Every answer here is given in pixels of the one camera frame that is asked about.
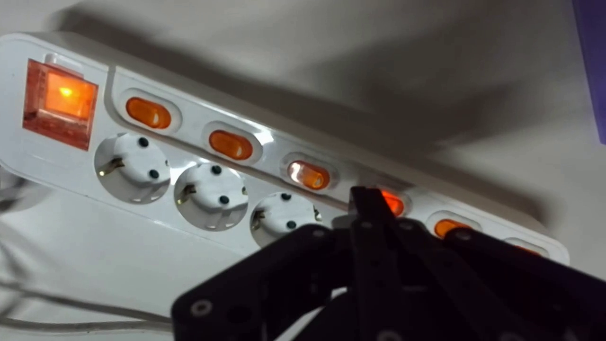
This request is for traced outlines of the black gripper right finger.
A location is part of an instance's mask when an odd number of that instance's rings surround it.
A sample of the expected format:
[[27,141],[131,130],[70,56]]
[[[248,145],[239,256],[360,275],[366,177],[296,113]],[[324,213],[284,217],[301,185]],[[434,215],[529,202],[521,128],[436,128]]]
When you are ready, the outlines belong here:
[[453,341],[606,341],[606,283],[468,226],[432,238],[400,220],[402,249],[447,304]]

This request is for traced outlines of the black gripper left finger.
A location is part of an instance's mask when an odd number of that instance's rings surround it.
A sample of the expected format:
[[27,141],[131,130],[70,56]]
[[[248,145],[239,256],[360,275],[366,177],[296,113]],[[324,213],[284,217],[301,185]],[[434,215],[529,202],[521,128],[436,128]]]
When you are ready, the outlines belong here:
[[381,341],[404,334],[396,219],[381,192],[350,190],[341,228],[303,226],[182,294],[174,341]]

